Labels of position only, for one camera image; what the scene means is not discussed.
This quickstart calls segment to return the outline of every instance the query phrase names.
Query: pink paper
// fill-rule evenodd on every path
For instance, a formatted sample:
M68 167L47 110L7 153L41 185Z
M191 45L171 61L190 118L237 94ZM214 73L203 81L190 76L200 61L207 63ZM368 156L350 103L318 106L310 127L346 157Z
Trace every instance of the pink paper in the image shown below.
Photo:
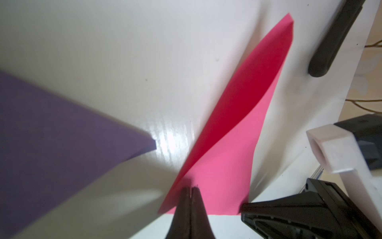
M174 213L183 187L199 187L209 215L236 215L248 202L253 153L293 40L287 14L234 74L159 213Z

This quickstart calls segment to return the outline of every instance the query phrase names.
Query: wire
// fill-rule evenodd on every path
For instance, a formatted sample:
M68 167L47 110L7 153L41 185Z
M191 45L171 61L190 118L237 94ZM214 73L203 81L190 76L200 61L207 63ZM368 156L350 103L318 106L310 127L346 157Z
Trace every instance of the wire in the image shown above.
M371 44L371 45L366 45L365 47L382 47L382 45L380 45L380 43L382 43L382 40L377 41L376 43Z
M349 102L352 102L355 106L365 110L365 111L369 111L369 112L372 112L372 113L379 113L379 114L382 114L382 112L380 111L375 111L375 110L372 110L372 109L368 109L368 108L365 108L361 105L359 105L357 102L382 102L382 99L370 99L370 100L364 100L364 99L346 99L345 101L349 101Z
M346 99L346 101L355 102L382 102L382 99Z

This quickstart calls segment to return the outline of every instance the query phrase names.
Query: black plastic part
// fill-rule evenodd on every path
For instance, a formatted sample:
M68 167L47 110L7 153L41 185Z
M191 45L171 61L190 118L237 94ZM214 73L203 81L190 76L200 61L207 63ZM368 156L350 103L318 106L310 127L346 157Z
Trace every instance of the black plastic part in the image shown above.
M246 203L241 220L266 239L365 239L380 233L334 183L307 179L303 193Z
M215 239L199 188L183 188L166 239Z
M364 2L365 0L345 1L309 63L308 73L311 76L321 77L329 71L343 40L361 12Z
M354 134L370 170L382 168L382 117L366 114L334 125Z

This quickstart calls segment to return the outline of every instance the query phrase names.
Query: paper fold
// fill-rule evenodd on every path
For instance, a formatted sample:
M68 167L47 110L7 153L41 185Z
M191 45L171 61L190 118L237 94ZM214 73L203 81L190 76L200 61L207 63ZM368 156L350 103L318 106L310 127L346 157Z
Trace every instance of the paper fold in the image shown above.
M292 40L287 14L231 78L159 213L173 213L190 186L200 188L210 215L236 215L248 202L253 153Z

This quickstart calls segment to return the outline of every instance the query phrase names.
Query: red paper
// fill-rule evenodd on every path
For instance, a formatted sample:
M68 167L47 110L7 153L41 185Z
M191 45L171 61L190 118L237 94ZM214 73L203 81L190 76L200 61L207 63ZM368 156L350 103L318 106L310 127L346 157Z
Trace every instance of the red paper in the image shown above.
M174 213L183 187L199 187L209 215L248 202L253 153L293 40L287 14L234 74L161 205Z

